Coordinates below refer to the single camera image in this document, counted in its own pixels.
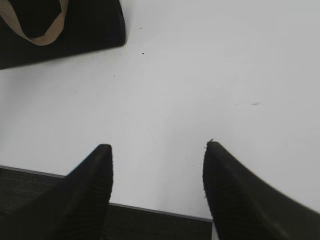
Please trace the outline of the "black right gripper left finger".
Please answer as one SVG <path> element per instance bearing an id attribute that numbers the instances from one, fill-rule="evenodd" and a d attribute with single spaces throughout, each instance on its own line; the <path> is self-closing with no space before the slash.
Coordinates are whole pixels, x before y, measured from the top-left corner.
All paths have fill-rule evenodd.
<path id="1" fill-rule="evenodd" d="M 98 145 L 58 184 L 0 221 L 2 240 L 106 240 L 113 155 Z"/>

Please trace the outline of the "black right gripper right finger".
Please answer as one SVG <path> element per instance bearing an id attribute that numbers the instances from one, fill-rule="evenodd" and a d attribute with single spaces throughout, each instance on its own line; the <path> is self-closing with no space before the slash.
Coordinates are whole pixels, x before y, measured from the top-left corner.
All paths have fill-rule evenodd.
<path id="1" fill-rule="evenodd" d="M 318 240 L 320 214 L 281 193 L 209 141 L 205 196 L 220 240 Z"/>

